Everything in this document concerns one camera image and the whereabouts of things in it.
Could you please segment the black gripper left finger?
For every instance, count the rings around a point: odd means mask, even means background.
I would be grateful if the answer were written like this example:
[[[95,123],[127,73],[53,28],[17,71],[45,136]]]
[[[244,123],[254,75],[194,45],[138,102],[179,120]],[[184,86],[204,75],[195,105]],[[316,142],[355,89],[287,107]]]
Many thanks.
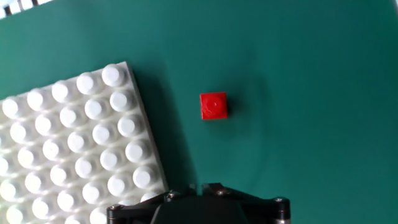
[[[107,224],[124,224],[133,223],[139,220],[140,222],[150,223],[153,219],[156,210],[163,204],[172,202],[187,196],[196,196],[196,189],[187,189],[183,192],[169,190],[147,199],[136,205],[121,205],[114,204],[106,209],[106,223]]]

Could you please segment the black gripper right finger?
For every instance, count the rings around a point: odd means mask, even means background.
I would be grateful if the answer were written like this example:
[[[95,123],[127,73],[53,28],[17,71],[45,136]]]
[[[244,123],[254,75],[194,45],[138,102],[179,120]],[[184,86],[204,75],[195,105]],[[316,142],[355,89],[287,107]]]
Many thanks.
[[[291,224],[290,200],[286,197],[263,199],[221,183],[203,184],[202,194],[236,202],[252,223]]]

